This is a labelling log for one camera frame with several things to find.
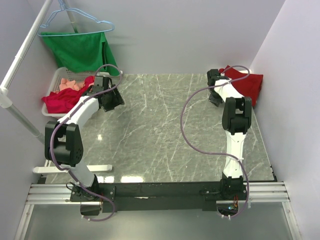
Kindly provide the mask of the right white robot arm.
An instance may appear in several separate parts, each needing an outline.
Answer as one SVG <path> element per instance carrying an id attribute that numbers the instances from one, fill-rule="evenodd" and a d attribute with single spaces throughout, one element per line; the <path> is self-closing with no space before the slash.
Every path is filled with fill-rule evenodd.
<path id="1" fill-rule="evenodd" d="M 219 193 L 222 198 L 230 200 L 246 192 L 242 161 L 245 138 L 252 123 L 252 100 L 239 93 L 231 79 L 218 69 L 207 72 L 207 85 L 214 87 L 209 90 L 209 101 L 217 107 L 224 104 L 222 128 L 227 146 Z"/>

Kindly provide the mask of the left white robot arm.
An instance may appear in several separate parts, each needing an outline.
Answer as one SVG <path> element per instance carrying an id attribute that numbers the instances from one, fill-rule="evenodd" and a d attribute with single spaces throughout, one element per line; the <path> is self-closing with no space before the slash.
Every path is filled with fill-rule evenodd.
<path id="1" fill-rule="evenodd" d="M 125 104 L 110 77 L 94 76 L 93 80 L 93 85 L 81 94 L 64 117 L 45 125 L 44 143 L 45 158 L 52 161 L 58 170 L 68 172 L 88 201 L 96 200 L 101 191 L 97 176 L 83 161 L 81 129 L 98 110 L 109 112 Z"/>

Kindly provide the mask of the dark red t shirt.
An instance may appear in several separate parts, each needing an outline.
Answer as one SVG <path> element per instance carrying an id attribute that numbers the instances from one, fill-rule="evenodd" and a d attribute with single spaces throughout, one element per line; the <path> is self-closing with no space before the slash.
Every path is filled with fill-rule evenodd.
<path id="1" fill-rule="evenodd" d="M 263 82 L 262 74 L 252 74 L 244 78 L 248 71 L 245 69 L 243 72 L 236 70 L 233 67 L 227 65 L 225 68 L 219 69 L 220 74 L 224 74 L 224 76 L 228 77 L 231 80 L 240 79 L 237 81 L 233 81 L 231 83 L 227 83 L 226 85 L 218 86 L 218 89 L 222 87 L 222 90 L 219 91 L 222 94 L 222 98 L 242 98 L 248 97 L 251 99 L 252 107 L 256 106 Z"/>

